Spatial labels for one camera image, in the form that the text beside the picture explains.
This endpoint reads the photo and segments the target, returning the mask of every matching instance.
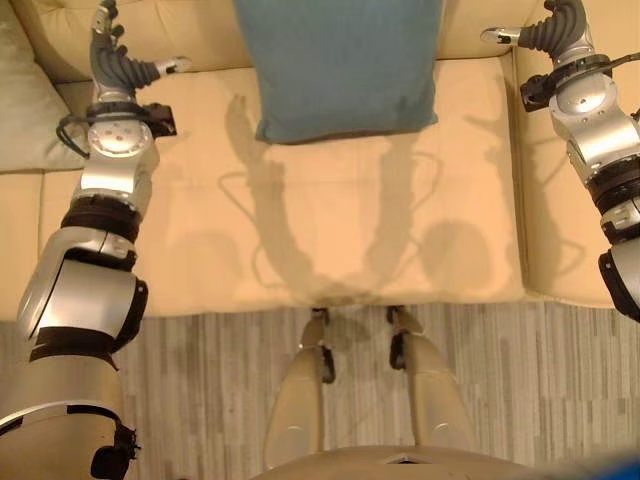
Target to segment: seat cushion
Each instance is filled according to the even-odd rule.
[[[529,22],[548,15],[539,3]],[[599,0],[584,0],[584,5],[598,53],[614,59],[640,50],[636,0],[621,0],[613,9]],[[516,58],[519,83],[551,70],[546,54],[518,50]],[[613,78],[622,111],[635,112],[640,104],[640,64],[615,69]],[[609,243],[600,229],[598,210],[569,163],[565,142],[553,131],[549,110],[527,114],[518,106],[518,123],[527,286],[565,303],[612,307],[598,269],[598,257]]]
[[[298,146],[254,140],[252,69],[142,90],[179,131],[157,141],[137,244],[148,312],[522,299],[500,60],[442,61],[435,76],[437,125]],[[60,92],[74,109],[88,89]],[[43,240],[77,178],[45,175]]]
[[[41,173],[0,175],[0,321],[16,319],[38,259]]]

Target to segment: black cable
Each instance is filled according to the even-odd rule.
[[[74,142],[73,139],[69,136],[69,133],[65,130],[65,127],[67,125],[69,125],[70,123],[80,123],[79,120],[81,120],[81,119],[78,118],[78,117],[73,117],[72,115],[67,115],[62,120],[60,120],[60,123],[58,123],[58,126],[56,127],[56,135],[58,136],[60,141],[63,144],[65,144],[68,148],[70,148],[71,150],[76,152],[78,155],[80,155],[84,159],[88,159],[89,158],[89,153],[85,152],[84,150],[82,150],[78,146],[78,144],[76,142]]]
[[[612,60],[611,62],[605,64],[605,65],[601,65],[599,67],[587,70],[586,72],[580,73],[574,77],[569,78],[569,80],[567,80],[566,83],[562,84],[561,86],[564,87],[566,85],[568,85],[569,83],[573,83],[575,81],[581,80],[589,75],[592,75],[594,73],[603,73],[606,72],[608,70],[613,70],[614,68],[619,67],[620,65],[624,65],[625,63],[629,63],[629,62],[637,62],[638,60],[640,60],[640,52],[636,52],[636,53],[630,53],[629,55],[625,55],[624,57],[620,57],[620,58],[616,58],[615,60]]]

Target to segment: beige sofa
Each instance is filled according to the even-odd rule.
[[[12,0],[37,62],[77,113],[90,102],[97,3]],[[179,129],[157,141],[161,163],[137,243],[147,313],[540,298],[609,307],[597,211],[548,112],[525,114],[516,95],[550,62],[479,40],[485,27],[544,18],[542,3],[448,1],[438,124],[418,134],[269,146],[253,139],[260,99],[231,0],[120,0],[133,57],[194,62],[193,73],[138,95],[171,105]],[[640,3],[613,3],[585,1],[596,46],[611,58],[640,50]],[[640,68],[625,66],[614,78],[623,109],[635,111]],[[0,319],[15,317],[78,177],[0,175]]]

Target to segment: blue object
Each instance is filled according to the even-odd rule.
[[[640,460],[609,470],[595,480],[640,480]]]
[[[235,0],[258,74],[256,137],[299,143],[437,121],[440,0]]]

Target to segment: silver metal joint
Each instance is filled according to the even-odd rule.
[[[111,17],[106,7],[99,6],[96,9],[91,28],[99,34],[105,34],[111,31]]]
[[[480,38],[490,43],[517,45],[521,31],[521,28],[492,27],[482,32]]]
[[[167,60],[155,62],[155,66],[161,76],[172,73],[183,73],[191,68],[192,62],[187,57],[173,57]]]
[[[640,225],[640,197],[616,205],[602,215],[600,225],[611,223],[617,231]]]

